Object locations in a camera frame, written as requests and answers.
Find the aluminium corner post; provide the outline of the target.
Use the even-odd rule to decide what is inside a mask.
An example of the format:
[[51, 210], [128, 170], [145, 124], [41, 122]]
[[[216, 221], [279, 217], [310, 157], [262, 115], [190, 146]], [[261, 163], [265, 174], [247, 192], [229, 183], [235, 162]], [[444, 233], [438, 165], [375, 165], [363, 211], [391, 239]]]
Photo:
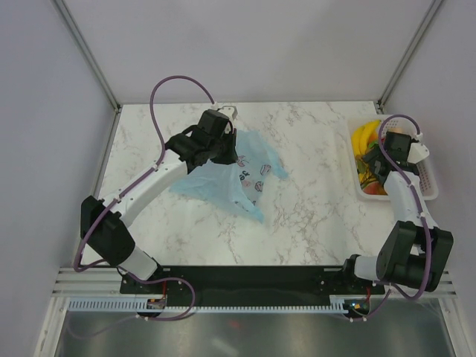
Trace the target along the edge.
[[438, 13], [441, 10], [441, 7], [445, 4], [445, 0], [432, 0], [430, 6], [426, 10], [420, 24], [414, 32], [414, 35], [411, 37], [408, 46], [406, 47], [403, 55], [401, 56], [395, 70], [390, 76], [387, 85], [385, 86], [382, 94], [378, 100], [374, 101], [374, 106], [377, 114], [385, 113], [385, 105], [389, 101], [392, 93], [395, 91], [399, 81], [402, 78], [402, 75], [405, 73], [406, 68], [410, 64], [414, 54], [417, 52], [419, 46], [422, 44], [425, 35], [427, 34], [429, 28], [432, 26], [432, 23], [436, 19]]
[[95, 59], [94, 54], [92, 53], [89, 44], [87, 43], [85, 37], [82, 34], [82, 31], [80, 30], [79, 25], [74, 19], [68, 5], [66, 4], [66, 1], [52, 0], [51, 3], [54, 6], [55, 10], [58, 12], [59, 17], [66, 26], [81, 56], [86, 61], [86, 65], [91, 70], [92, 74], [94, 75], [94, 78], [101, 87], [102, 92], [106, 96], [110, 106], [113, 108], [113, 111], [115, 113], [118, 113], [121, 110], [121, 104], [113, 93], [105, 74], [103, 73], [97, 60]]

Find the yellow fake banana bunch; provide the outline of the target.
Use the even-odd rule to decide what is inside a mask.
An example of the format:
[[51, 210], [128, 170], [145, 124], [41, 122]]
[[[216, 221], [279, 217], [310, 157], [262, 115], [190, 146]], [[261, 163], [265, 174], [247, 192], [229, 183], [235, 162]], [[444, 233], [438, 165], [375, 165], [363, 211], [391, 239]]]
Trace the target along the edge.
[[366, 153], [370, 143], [377, 139], [377, 129], [381, 121], [374, 120], [357, 128], [351, 136], [351, 144], [354, 156]]

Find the aluminium frame rail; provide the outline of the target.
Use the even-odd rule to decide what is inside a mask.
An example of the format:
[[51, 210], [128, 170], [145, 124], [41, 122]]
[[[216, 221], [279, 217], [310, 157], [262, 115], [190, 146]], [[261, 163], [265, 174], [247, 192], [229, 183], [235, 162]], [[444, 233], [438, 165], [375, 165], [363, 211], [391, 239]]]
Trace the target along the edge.
[[[114, 268], [92, 268], [83, 273], [76, 273], [73, 268], [61, 268], [53, 287], [54, 297], [117, 297], [123, 278]], [[421, 298], [457, 297], [447, 271], [434, 292], [425, 292]]]

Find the brown fake longan bunch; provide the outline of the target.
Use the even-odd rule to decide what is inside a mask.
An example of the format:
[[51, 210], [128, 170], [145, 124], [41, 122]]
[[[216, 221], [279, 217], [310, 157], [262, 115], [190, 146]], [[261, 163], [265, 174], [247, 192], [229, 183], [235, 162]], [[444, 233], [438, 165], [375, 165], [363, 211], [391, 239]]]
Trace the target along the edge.
[[366, 158], [373, 159], [377, 155], [377, 148], [368, 149], [363, 155], [355, 156], [356, 170], [358, 173], [358, 182], [360, 188], [364, 189], [369, 184], [377, 182], [376, 176], [370, 169], [369, 163], [366, 161]]

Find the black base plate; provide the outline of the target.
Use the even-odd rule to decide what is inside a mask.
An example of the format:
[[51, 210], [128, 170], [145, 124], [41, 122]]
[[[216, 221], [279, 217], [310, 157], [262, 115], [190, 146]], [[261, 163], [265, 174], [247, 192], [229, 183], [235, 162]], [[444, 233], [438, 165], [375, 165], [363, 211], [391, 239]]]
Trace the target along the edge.
[[186, 280], [196, 293], [195, 304], [220, 306], [276, 306], [330, 302], [332, 295], [346, 298], [382, 296], [372, 286], [345, 273], [341, 266], [162, 266], [153, 280]]

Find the light blue plastic bag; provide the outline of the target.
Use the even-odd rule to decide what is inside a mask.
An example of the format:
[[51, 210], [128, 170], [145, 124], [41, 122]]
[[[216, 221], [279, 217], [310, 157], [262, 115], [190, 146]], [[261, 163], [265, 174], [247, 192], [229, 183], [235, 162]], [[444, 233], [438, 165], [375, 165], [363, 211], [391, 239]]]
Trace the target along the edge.
[[209, 202], [233, 215], [260, 223], [264, 215], [258, 207], [265, 180], [272, 174], [286, 179], [280, 157], [257, 131], [238, 131], [237, 162], [232, 165], [209, 161], [177, 181], [170, 191]]

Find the white plastic fruit basket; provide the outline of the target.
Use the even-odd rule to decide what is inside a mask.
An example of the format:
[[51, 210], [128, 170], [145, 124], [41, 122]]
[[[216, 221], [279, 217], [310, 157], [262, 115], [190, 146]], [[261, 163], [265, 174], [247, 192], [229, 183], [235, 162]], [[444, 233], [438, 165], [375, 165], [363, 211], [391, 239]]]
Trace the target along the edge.
[[[365, 193], [360, 187], [360, 181], [358, 178], [358, 167], [356, 164], [351, 137], [352, 134], [360, 127], [366, 123], [372, 122], [374, 120], [384, 121], [388, 115], [366, 115], [361, 117], [348, 118], [346, 121], [347, 127], [347, 151], [350, 157], [350, 166], [352, 171], [353, 184], [356, 188], [357, 197], [363, 201], [388, 201], [388, 196], [385, 195], [370, 195]], [[417, 136], [417, 130], [413, 123], [408, 119], [401, 117], [393, 118], [389, 120], [382, 131], [382, 134], [385, 135], [388, 129], [401, 129], [405, 134], [412, 135], [414, 138]], [[423, 161], [416, 164], [419, 170], [420, 177], [420, 190], [422, 192], [422, 197], [426, 201], [434, 200], [438, 197], [439, 189], [437, 186], [437, 181], [434, 175], [434, 170], [431, 165], [431, 160], [429, 157], [425, 158]]]

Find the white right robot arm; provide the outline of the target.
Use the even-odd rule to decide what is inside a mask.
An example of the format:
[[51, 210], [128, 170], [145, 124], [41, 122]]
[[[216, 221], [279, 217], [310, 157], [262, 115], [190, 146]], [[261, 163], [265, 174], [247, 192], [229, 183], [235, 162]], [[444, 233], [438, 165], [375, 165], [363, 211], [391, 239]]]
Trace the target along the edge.
[[418, 141], [410, 135], [387, 132], [383, 141], [364, 156], [371, 173], [383, 185], [393, 208], [395, 225], [374, 257], [353, 254], [340, 275], [343, 290], [357, 293], [367, 281], [380, 281], [417, 293], [434, 291], [446, 267], [454, 237], [438, 227], [420, 189], [419, 170], [408, 160]]

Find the right aluminium corner post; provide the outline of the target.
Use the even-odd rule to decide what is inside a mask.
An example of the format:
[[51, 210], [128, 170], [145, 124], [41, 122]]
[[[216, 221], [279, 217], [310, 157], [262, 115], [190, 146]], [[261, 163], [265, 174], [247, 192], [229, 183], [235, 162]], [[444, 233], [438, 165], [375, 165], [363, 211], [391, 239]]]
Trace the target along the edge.
[[395, 70], [390, 76], [387, 85], [385, 86], [382, 94], [378, 100], [374, 101], [374, 106], [377, 114], [385, 113], [385, 105], [389, 101], [392, 93], [395, 91], [399, 81], [402, 78], [402, 75], [405, 73], [406, 68], [410, 64], [414, 54], [417, 52], [419, 46], [422, 44], [425, 35], [427, 34], [429, 28], [432, 26], [432, 23], [436, 19], [438, 13], [441, 10], [441, 7], [445, 4], [445, 0], [432, 0], [430, 6], [426, 10], [420, 24], [414, 32], [414, 35], [411, 37], [408, 46], [406, 47], [403, 55], [401, 56]]

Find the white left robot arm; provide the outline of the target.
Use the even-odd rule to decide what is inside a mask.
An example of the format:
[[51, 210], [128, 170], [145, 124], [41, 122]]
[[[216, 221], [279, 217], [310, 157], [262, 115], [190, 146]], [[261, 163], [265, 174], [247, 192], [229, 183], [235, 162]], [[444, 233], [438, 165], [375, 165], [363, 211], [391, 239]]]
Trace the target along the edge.
[[202, 113], [196, 125], [172, 136], [159, 159], [125, 187], [81, 204], [81, 238], [115, 268], [134, 275], [146, 293], [157, 292], [163, 283], [158, 264], [135, 243], [129, 226], [141, 211], [169, 186], [211, 161], [230, 165], [237, 162], [237, 109], [223, 106]]

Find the orange fake peach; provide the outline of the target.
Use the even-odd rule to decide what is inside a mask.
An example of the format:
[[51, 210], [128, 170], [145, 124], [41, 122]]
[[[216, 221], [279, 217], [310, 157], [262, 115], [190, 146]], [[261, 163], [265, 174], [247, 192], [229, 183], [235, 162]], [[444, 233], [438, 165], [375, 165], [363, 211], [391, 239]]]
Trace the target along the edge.
[[371, 196], [386, 196], [387, 193], [385, 189], [383, 188], [382, 184], [380, 184], [378, 181], [373, 181], [369, 184], [367, 184], [363, 189], [363, 193]]

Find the left aluminium corner post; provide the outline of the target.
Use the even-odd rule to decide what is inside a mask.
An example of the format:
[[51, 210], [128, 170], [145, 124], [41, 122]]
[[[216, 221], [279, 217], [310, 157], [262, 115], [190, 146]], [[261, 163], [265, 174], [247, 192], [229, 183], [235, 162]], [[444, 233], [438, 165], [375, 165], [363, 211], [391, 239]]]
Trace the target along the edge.
[[66, 26], [81, 56], [86, 61], [86, 65], [91, 70], [92, 74], [94, 75], [94, 78], [101, 87], [102, 92], [106, 96], [110, 106], [113, 108], [113, 111], [115, 113], [118, 113], [121, 110], [121, 104], [113, 93], [105, 74], [103, 73], [97, 60], [95, 59], [94, 54], [92, 53], [89, 44], [87, 43], [85, 37], [82, 34], [82, 31], [80, 30], [79, 25], [74, 19], [68, 5], [66, 4], [66, 1], [52, 0], [51, 3], [54, 6], [55, 10], [58, 12], [59, 17]]

